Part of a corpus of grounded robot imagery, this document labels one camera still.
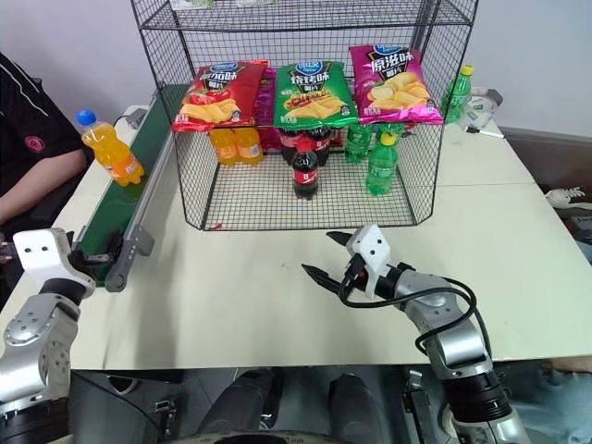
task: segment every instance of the pink chip bag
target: pink chip bag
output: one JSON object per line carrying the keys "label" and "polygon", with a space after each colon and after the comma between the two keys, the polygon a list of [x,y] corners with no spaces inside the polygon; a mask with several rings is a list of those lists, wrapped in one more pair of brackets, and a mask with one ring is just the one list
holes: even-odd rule
{"label": "pink chip bag", "polygon": [[427,91],[420,51],[367,44],[350,53],[360,123],[443,123]]}

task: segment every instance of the green conveyor belt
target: green conveyor belt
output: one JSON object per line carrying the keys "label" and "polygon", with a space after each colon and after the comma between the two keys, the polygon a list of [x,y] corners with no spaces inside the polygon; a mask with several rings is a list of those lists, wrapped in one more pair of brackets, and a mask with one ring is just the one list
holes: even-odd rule
{"label": "green conveyor belt", "polygon": [[[165,87],[164,94],[165,97],[172,96],[180,99],[186,89],[187,85],[169,85]],[[179,104],[171,104],[171,109],[177,109],[178,106]],[[131,151],[142,163],[146,175],[138,185],[130,184],[127,187],[121,187],[116,182],[111,182],[103,200],[87,224],[84,238],[78,244],[77,250],[87,255],[105,253],[110,233],[116,229],[120,229],[122,233],[125,232],[140,201],[144,186],[148,182],[156,158],[167,139],[169,128],[170,124],[162,100],[157,97],[130,146]],[[103,287],[110,266],[95,268],[97,286]]]}

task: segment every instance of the potato chip bag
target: potato chip bag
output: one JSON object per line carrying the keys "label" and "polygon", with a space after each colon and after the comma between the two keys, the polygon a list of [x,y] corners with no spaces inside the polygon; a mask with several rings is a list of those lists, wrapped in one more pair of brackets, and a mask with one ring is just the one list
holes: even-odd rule
{"label": "potato chip bag", "polygon": [[360,123],[443,123],[426,87],[420,51],[367,44],[350,53]]}
{"label": "potato chip bag", "polygon": [[357,121],[341,62],[304,62],[277,70],[275,127],[340,128]]}
{"label": "potato chip bag", "polygon": [[266,68],[265,60],[200,67],[185,92],[173,131],[253,125],[253,106]]}

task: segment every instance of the white table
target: white table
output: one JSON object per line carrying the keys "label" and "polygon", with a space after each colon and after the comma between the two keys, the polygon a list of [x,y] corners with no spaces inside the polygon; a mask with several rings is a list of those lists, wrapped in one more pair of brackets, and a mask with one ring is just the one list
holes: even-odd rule
{"label": "white table", "polygon": [[[495,359],[592,353],[592,270],[510,145],[449,126],[440,162],[434,215],[384,229],[392,262],[471,286]],[[165,174],[144,223],[153,253],[123,292],[82,303],[73,368],[426,362],[404,314],[348,309],[305,275],[301,263],[340,276],[349,259],[324,230],[199,231],[172,162]],[[55,225],[78,233],[107,184],[93,165]],[[19,282],[0,328],[36,290]]]}

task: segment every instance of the blue bottle cap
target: blue bottle cap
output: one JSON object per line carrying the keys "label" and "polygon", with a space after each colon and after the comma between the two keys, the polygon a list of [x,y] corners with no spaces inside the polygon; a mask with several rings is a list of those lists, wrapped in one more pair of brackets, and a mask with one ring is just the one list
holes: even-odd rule
{"label": "blue bottle cap", "polygon": [[76,119],[82,125],[91,125],[96,122],[96,116],[91,109],[83,109],[76,115]]}

